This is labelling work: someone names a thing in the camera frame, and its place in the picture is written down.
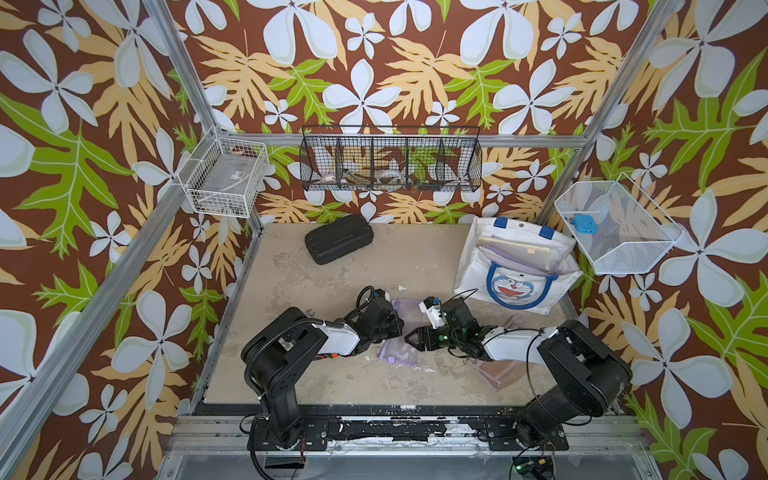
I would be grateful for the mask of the purple mesh pouch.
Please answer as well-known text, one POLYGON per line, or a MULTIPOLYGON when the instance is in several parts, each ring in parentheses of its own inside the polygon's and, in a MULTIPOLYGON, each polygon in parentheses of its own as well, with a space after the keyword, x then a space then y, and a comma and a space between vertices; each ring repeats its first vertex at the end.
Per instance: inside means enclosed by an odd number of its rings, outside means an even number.
POLYGON ((403 321, 402 334, 383 343, 379 359, 389 365, 416 368, 419 366, 420 351, 405 341, 405 337, 419 327, 432 328, 426 314, 422 311, 422 300, 394 299, 392 304, 399 318, 403 321))

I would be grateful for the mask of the pink mesh pouch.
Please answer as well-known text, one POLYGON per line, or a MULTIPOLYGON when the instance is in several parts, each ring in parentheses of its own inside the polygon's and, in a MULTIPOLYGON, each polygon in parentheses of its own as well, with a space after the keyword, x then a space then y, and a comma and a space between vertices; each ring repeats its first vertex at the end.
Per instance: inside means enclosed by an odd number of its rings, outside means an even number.
POLYGON ((501 391, 525 377, 522 361, 475 361, 472 368, 495 391, 501 391))

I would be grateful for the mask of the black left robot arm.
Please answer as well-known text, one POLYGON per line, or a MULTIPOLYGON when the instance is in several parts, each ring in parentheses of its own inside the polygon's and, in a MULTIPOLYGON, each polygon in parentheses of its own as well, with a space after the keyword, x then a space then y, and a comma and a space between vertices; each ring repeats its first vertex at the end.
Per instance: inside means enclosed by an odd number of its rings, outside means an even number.
POLYGON ((244 381, 257 394, 271 440, 281 448, 299 441, 302 414, 295 385, 320 357, 350 357, 400 337, 404 321, 386 293, 372 286, 355 307, 333 321, 290 307, 243 347, 244 381))

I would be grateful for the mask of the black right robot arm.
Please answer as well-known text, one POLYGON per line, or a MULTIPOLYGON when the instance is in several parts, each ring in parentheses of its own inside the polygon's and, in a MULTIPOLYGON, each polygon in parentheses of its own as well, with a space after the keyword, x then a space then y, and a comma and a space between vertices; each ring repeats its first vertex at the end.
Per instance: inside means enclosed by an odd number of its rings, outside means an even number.
POLYGON ((481 325, 462 297, 429 297, 420 308, 429 324, 404 336, 420 352, 457 349, 463 359, 547 367, 555 386, 534 393, 512 423, 511 439, 524 448, 546 443, 578 416, 604 415, 632 379, 629 365, 577 320, 546 328, 481 325))

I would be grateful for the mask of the cream mesh pouch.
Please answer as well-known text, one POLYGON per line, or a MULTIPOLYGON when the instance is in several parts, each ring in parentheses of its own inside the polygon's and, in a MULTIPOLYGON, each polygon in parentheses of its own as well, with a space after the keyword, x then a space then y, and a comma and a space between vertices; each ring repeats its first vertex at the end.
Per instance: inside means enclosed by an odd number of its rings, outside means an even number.
POLYGON ((553 270, 555 258, 548 247, 525 244, 493 236, 480 236, 477 246, 507 259, 515 260, 539 270, 553 270))

